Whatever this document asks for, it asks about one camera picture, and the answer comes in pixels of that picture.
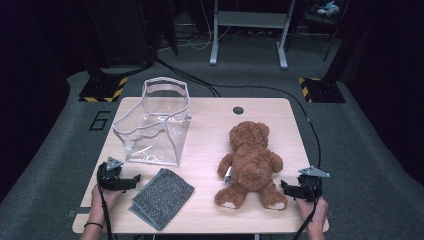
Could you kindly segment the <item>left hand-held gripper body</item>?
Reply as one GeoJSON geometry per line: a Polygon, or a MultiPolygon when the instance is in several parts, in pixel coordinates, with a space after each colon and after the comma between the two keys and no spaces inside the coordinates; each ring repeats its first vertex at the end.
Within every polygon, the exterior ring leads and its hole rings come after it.
{"type": "Polygon", "coordinates": [[[122,190],[120,173],[123,163],[113,157],[109,157],[97,169],[98,185],[106,190],[122,190]]]}

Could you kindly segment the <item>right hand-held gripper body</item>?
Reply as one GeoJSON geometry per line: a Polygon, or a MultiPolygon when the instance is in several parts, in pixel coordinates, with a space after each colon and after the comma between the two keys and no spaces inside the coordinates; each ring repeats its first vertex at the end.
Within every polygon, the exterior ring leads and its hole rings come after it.
{"type": "Polygon", "coordinates": [[[314,166],[299,170],[298,182],[303,191],[302,199],[313,202],[322,195],[322,179],[329,178],[330,174],[314,166]]]}

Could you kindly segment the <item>grey fluffy towel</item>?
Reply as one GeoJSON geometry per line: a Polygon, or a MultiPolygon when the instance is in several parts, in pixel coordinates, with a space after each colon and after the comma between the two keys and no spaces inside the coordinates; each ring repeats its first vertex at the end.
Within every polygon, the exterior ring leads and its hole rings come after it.
{"type": "Polygon", "coordinates": [[[129,210],[157,231],[163,230],[191,197],[194,187],[173,171],[159,172],[132,199],[129,210]]]}

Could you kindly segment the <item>clear plastic bag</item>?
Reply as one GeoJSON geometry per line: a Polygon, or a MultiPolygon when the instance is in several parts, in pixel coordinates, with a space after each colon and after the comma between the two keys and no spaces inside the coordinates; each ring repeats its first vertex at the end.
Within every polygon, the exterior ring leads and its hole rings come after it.
{"type": "Polygon", "coordinates": [[[112,124],[126,160],[178,166],[192,116],[185,82],[167,77],[146,80],[142,96],[112,124]]]}

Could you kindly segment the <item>brown teddy bear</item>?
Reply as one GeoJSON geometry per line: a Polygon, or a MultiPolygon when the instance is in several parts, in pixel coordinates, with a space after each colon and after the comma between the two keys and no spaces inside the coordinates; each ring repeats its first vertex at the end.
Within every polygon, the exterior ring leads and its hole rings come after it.
{"type": "Polygon", "coordinates": [[[239,209],[249,192],[256,192],[266,209],[283,210],[288,200],[279,191],[272,177],[283,169],[283,160],[268,149],[269,127],[264,123],[245,121],[229,132],[230,147],[219,163],[217,174],[225,178],[230,173],[227,187],[217,192],[217,205],[239,209]]]}

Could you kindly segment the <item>person's left hand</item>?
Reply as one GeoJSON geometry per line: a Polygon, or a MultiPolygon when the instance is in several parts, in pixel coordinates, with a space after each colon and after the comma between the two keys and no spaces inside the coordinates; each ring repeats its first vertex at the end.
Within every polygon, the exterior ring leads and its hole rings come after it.
{"type": "Polygon", "coordinates": [[[108,210],[111,210],[114,208],[121,194],[121,191],[100,191],[99,187],[95,185],[92,190],[89,220],[97,223],[102,222],[104,220],[103,202],[106,202],[108,210]]]}

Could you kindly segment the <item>person's right hand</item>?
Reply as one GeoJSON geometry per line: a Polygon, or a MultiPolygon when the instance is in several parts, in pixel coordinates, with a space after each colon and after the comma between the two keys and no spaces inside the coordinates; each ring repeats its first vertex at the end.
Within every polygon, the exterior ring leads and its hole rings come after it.
{"type": "Polygon", "coordinates": [[[313,213],[312,219],[309,221],[306,229],[308,232],[323,231],[323,227],[327,218],[328,203],[324,197],[320,197],[316,204],[307,202],[304,199],[296,200],[300,215],[304,221],[313,213]]]}

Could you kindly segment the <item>black stand base yellow stripes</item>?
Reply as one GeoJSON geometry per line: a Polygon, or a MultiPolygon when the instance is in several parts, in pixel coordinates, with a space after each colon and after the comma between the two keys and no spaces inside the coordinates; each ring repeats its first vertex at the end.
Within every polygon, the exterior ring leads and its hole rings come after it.
{"type": "Polygon", "coordinates": [[[345,103],[345,99],[334,83],[326,83],[320,78],[299,78],[299,84],[306,102],[345,103]]]}
{"type": "Polygon", "coordinates": [[[116,102],[123,92],[127,78],[109,79],[103,83],[90,80],[79,94],[83,102],[116,102]]]}

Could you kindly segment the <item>dark curtain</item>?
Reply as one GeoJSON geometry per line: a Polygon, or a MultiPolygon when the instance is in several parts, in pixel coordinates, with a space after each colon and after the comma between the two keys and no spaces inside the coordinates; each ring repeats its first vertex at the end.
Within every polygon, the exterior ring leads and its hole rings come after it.
{"type": "Polygon", "coordinates": [[[66,0],[0,0],[0,202],[62,112],[73,46],[66,0]]]}
{"type": "Polygon", "coordinates": [[[350,0],[327,76],[345,81],[403,169],[424,186],[424,0],[350,0]]]}

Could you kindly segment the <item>dark cabinet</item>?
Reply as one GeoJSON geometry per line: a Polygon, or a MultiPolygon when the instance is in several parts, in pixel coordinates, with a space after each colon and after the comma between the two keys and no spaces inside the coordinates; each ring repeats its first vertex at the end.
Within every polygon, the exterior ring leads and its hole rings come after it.
{"type": "Polygon", "coordinates": [[[151,66],[155,33],[143,0],[86,0],[86,6],[110,67],[151,66]]]}

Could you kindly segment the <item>blue and white item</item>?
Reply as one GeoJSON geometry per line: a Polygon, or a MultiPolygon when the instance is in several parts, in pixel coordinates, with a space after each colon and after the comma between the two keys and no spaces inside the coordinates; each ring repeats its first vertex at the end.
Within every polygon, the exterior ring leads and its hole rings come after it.
{"type": "Polygon", "coordinates": [[[337,14],[339,11],[340,11],[339,6],[336,5],[334,1],[331,1],[319,7],[317,10],[317,13],[324,15],[326,17],[330,17],[334,14],[337,14]]]}

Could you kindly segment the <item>white metal table frame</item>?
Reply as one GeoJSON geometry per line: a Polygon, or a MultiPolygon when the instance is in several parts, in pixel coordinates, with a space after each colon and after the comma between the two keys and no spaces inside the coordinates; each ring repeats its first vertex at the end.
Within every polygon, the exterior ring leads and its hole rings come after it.
{"type": "Polygon", "coordinates": [[[220,26],[268,28],[280,29],[282,31],[281,39],[276,43],[276,48],[280,68],[287,70],[288,62],[284,46],[295,3],[296,0],[289,0],[289,6],[286,13],[261,13],[223,11],[219,9],[219,0],[214,0],[213,43],[209,64],[212,66],[217,64],[219,51],[218,30],[220,26]]]}

